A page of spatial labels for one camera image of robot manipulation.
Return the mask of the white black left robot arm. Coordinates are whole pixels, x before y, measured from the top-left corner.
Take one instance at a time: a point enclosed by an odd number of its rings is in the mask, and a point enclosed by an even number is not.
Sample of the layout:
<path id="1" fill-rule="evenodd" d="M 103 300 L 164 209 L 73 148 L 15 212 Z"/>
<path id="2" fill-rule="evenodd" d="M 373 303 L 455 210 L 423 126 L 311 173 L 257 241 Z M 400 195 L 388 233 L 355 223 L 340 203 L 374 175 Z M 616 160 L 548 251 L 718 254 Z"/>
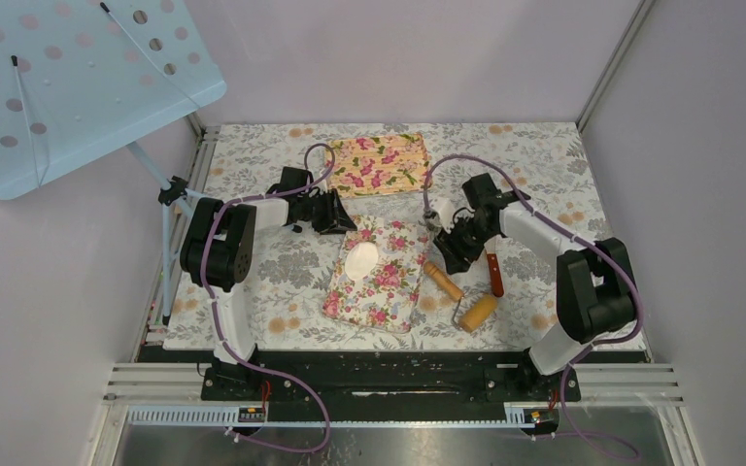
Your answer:
<path id="1" fill-rule="evenodd" d="M 225 386 L 241 399 L 259 393 L 262 374 L 252 362 L 257 343 L 248 324 L 249 305 L 244 281 L 254 260 L 259 233 L 309 223 L 321 235 L 357 231 L 337 190 L 318 186 L 305 169 L 285 167 L 280 180 L 249 201 L 226 203 L 200 198 L 182 243 L 181 269 L 211 299 L 217 338 L 214 357 L 232 365 Z"/>

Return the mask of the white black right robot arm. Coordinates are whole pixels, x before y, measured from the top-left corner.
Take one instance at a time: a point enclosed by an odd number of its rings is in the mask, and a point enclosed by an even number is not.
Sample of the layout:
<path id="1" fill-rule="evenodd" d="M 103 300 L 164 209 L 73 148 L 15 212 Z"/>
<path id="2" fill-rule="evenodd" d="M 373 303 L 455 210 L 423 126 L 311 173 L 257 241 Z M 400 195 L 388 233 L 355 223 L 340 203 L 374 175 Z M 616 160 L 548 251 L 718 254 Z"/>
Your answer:
<path id="1" fill-rule="evenodd" d="M 541 400 L 556 388 L 556 373 L 577 362 L 599 336 L 639 327 L 641 302 L 627 248 L 616 238 L 591 243 L 570 233 L 517 188 L 500 191 L 488 174 L 462 189 L 467 216 L 446 198 L 423 195 L 424 220 L 447 273 L 467 271 L 497 236 L 522 243 L 555 271 L 558 321 L 527 350 L 518 375 L 522 394 Z"/>

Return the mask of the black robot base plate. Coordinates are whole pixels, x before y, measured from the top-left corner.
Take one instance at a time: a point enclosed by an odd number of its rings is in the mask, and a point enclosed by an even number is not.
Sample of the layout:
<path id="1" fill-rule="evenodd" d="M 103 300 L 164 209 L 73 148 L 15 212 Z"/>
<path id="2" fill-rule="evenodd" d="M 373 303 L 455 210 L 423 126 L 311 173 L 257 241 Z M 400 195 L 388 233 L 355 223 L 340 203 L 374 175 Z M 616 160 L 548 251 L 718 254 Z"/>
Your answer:
<path id="1" fill-rule="evenodd" d="M 578 402 L 575 375 L 535 377 L 521 351 L 259 350 L 255 370 L 214 361 L 204 401 L 256 402 L 283 420 L 317 413 L 356 420 L 496 418 L 506 403 Z"/>

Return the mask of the red handled metal scraper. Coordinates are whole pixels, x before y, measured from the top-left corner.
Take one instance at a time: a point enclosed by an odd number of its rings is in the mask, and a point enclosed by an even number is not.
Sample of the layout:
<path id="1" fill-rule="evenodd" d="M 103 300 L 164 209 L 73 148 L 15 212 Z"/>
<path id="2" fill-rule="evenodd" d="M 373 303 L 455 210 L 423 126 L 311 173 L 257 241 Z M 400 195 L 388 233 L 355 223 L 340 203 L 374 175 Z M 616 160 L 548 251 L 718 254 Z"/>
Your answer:
<path id="1" fill-rule="evenodd" d="M 485 257 L 487 260 L 489 275 L 491 281 L 492 294 L 496 298 L 500 298 L 504 295 L 505 289 L 501 276 L 500 264 L 497 257 L 497 244 L 499 236 L 496 235 L 485 243 Z"/>

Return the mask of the white dough ball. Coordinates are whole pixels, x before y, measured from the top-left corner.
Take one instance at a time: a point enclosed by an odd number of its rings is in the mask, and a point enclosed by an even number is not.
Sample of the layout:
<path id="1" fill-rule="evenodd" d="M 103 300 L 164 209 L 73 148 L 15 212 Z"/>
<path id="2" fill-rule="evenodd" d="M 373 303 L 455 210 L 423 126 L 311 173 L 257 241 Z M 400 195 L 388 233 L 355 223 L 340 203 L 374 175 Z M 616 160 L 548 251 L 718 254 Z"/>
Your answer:
<path id="1" fill-rule="evenodd" d="M 378 248 L 374 243 L 361 242 L 348 252 L 344 272 L 351 281 L 360 281 L 367 277 L 379 261 Z"/>

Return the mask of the wooden dough roller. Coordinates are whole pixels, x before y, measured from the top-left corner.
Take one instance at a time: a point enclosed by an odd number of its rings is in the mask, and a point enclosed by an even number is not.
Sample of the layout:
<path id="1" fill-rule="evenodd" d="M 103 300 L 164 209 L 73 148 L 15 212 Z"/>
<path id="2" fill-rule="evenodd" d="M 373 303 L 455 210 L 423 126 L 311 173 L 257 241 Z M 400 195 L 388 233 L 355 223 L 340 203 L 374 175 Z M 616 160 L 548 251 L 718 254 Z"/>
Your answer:
<path id="1" fill-rule="evenodd" d="M 485 321 L 494 313 L 498 307 L 498 298 L 491 293 L 486 293 L 478 298 L 468 301 L 468 307 L 463 311 L 461 305 L 466 295 L 464 291 L 454 283 L 453 279 L 432 261 L 427 261 L 423 266 L 424 274 L 456 304 L 452 316 L 452 324 L 456 329 L 467 333 L 478 330 Z"/>

